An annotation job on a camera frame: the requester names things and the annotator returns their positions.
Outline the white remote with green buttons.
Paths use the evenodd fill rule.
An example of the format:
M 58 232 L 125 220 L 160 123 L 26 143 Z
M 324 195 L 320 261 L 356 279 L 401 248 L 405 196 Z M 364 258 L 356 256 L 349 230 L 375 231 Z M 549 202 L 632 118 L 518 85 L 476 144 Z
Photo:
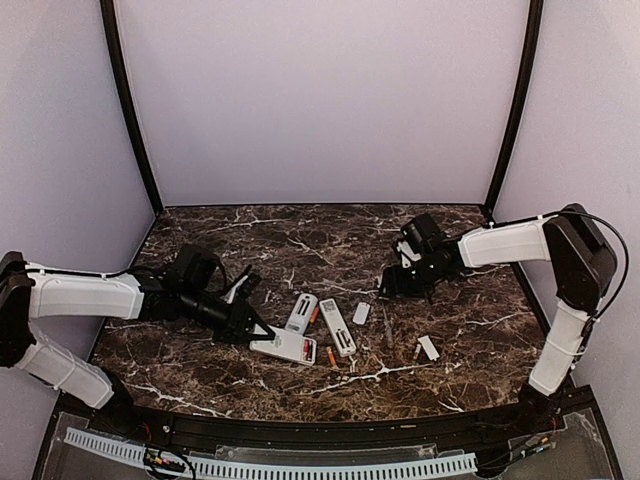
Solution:
M 272 327 L 276 337 L 272 341 L 252 341 L 249 349 L 277 359 L 295 362 L 305 366 L 315 364 L 317 342 L 309 337 L 289 332 L 282 328 Z M 313 357 L 310 362 L 303 360 L 303 344 L 305 339 L 313 342 Z

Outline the white remote with battery compartment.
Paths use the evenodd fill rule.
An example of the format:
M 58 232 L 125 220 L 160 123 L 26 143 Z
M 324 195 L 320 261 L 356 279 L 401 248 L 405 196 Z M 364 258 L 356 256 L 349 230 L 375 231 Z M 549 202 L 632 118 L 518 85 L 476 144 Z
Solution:
M 313 317 L 317 305 L 318 298 L 315 295 L 309 293 L 300 294 L 284 329 L 295 334 L 303 335 Z

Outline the white battery cover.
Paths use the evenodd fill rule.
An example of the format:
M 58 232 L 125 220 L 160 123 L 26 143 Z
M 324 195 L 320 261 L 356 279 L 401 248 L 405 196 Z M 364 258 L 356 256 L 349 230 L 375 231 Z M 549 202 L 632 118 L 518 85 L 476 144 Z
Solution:
M 431 337 L 429 335 L 424 335 L 422 337 L 420 337 L 418 339 L 419 344 L 421 345 L 422 349 L 424 350 L 426 356 L 431 360 L 431 361 L 436 361 L 437 359 L 440 358 L 440 353 L 438 352 L 438 350 L 436 349 Z
M 371 305 L 366 302 L 359 302 L 352 317 L 352 321 L 356 325 L 364 325 L 367 321 L 371 310 Z

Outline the clear handled screwdriver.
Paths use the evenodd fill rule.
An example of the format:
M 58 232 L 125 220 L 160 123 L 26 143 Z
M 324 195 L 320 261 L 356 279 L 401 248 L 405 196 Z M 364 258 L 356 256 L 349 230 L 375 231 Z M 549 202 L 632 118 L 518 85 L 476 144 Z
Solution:
M 383 323 L 385 329 L 385 341 L 388 348 L 392 348 L 394 346 L 394 337 L 392 331 L 392 325 L 388 317 L 388 313 L 385 306 L 381 307 L 383 314 Z

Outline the orange AA battery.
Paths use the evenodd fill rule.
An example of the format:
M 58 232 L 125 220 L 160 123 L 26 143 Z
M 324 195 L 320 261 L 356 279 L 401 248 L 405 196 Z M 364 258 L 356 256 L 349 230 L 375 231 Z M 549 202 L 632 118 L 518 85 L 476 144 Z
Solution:
M 312 313 L 312 316 L 311 316 L 311 319 L 310 319 L 310 323 L 312 323 L 312 324 L 313 324 L 313 323 L 315 323 L 315 321 L 316 321 L 316 319 L 317 319 L 317 317 L 318 317 L 319 313 L 320 313 L 320 308 L 319 308 L 319 307 L 316 307 L 316 308 L 314 309 L 313 313 Z

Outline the orange battery of QR remote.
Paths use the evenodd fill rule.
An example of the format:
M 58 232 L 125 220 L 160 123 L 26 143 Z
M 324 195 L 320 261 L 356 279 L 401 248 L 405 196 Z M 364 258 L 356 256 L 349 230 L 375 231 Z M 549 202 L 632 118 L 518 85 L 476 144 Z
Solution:
M 332 350 L 332 348 L 330 346 L 328 346 L 326 348 L 326 352 L 327 352 L 327 355 L 328 355 L 328 358 L 329 358 L 329 361 L 330 361 L 330 364 L 331 364 L 332 368 L 337 367 L 337 361 L 335 359 L 333 350 Z

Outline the white remote with QR label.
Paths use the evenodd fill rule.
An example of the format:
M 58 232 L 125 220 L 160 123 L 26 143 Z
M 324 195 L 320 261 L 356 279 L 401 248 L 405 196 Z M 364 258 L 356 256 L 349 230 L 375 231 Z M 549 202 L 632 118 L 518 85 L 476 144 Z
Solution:
M 357 351 L 356 343 L 349 332 L 344 318 L 333 298 L 319 302 L 320 312 L 330 331 L 340 357 L 349 357 Z

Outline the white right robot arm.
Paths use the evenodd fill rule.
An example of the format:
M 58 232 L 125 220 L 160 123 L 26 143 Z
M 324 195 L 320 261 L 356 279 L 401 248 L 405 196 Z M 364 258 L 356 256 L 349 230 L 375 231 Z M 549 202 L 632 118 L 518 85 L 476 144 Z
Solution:
M 619 268 L 604 235 L 613 227 L 571 203 L 546 214 L 509 222 L 490 222 L 451 236 L 429 214 L 400 229 L 397 256 L 379 283 L 384 299 L 431 299 L 436 287 L 489 265 L 546 262 L 553 275 L 556 310 L 550 330 L 528 378 L 528 386 L 550 397 L 584 354 L 593 326 L 612 303 L 610 285 Z

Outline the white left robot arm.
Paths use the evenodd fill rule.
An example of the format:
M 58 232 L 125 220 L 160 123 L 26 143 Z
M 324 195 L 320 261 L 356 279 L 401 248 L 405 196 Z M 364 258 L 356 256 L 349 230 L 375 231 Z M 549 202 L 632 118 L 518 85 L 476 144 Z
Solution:
M 245 269 L 220 290 L 208 289 L 221 259 L 186 244 L 159 268 L 133 267 L 118 273 L 47 268 L 16 251 L 1 260 L 1 365 L 40 379 L 55 390 L 102 410 L 101 417 L 120 436 L 141 427 L 126 388 L 111 373 L 80 359 L 41 333 L 31 320 L 44 317 L 110 317 L 125 320 L 190 319 L 212 330 L 218 342 L 271 341 L 267 325 L 248 297 L 260 277 Z

